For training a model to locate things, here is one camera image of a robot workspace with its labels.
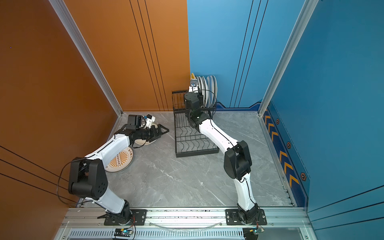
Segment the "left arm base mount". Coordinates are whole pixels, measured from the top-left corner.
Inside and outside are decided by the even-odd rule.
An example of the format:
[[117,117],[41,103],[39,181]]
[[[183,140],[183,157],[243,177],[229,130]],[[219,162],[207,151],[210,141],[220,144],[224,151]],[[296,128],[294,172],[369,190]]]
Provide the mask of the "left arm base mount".
[[112,216],[111,214],[107,213],[104,215],[105,226],[144,226],[147,218],[147,210],[146,209],[135,209],[131,210],[131,215],[129,219],[121,219],[116,216]]

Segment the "red green rimmed plate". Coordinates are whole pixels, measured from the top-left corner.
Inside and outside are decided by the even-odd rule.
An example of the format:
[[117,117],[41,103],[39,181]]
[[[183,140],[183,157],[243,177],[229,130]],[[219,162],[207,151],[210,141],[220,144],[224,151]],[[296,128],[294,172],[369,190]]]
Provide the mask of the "red green rimmed plate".
[[205,96],[205,84],[204,84],[204,82],[200,76],[198,76],[198,80],[199,80],[199,89],[200,89],[201,95],[204,97]]

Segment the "white plate red characters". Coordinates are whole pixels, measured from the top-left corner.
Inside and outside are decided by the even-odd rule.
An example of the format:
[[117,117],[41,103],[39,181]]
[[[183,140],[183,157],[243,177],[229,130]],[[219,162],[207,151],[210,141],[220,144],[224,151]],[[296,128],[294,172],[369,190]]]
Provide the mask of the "white plate red characters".
[[201,83],[201,79],[199,76],[197,76],[197,82],[198,82],[198,92],[201,94],[202,93],[202,83]]

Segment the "blue striped plate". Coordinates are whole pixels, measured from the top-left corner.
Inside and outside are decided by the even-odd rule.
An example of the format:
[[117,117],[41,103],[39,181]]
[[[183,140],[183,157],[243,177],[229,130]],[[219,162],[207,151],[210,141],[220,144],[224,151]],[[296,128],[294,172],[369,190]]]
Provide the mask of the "blue striped plate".
[[214,82],[212,76],[206,78],[208,93],[207,93],[207,108],[211,108],[214,103]]
[[212,107],[215,107],[216,106],[216,102],[217,102],[217,94],[218,94],[218,85],[217,85],[217,79],[214,75],[211,75],[212,79],[213,79],[213,83],[214,83],[214,87],[213,87],[213,93],[214,93],[214,101],[213,101],[213,105]]

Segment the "green cloud pattern plate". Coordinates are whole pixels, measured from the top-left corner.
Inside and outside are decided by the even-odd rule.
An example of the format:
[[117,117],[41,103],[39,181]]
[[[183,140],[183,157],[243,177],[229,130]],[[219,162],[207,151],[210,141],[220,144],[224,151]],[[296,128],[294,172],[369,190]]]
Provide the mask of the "green cloud pattern plate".
[[206,79],[204,76],[201,77],[202,79],[202,86],[203,86],[203,89],[204,89],[204,99],[205,99],[205,104],[204,104],[204,107],[207,108],[208,107],[208,100],[209,100],[209,89],[208,89],[208,86],[207,86],[207,82],[206,82]]

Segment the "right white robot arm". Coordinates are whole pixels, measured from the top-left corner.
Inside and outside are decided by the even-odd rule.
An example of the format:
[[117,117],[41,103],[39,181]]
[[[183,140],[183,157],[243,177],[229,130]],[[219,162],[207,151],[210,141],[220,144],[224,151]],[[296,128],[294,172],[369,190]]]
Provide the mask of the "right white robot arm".
[[198,92],[187,92],[184,103],[191,127],[208,137],[224,154],[224,170],[234,180],[239,211],[245,215],[254,214],[259,208],[251,187],[252,159],[248,144],[230,137],[203,112]]

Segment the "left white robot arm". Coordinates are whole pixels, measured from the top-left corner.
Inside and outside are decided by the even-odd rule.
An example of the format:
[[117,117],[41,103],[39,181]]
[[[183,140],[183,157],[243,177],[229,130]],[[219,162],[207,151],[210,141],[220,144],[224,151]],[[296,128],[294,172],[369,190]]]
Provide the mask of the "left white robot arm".
[[109,214],[128,216],[131,213],[129,203],[109,188],[106,168],[121,151],[133,146],[136,140],[151,143],[169,132],[168,128],[154,121],[152,115],[129,115],[128,123],[99,149],[83,158],[72,160],[68,192],[95,202]]

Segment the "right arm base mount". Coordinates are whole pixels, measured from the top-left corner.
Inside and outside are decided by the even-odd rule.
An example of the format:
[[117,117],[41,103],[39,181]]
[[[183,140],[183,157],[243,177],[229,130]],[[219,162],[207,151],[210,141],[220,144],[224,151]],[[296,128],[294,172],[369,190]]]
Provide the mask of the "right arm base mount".
[[237,226],[237,225],[266,226],[268,224],[264,210],[261,210],[257,213],[256,219],[251,224],[245,224],[240,219],[238,209],[226,209],[225,215],[226,215],[226,224],[228,226]]

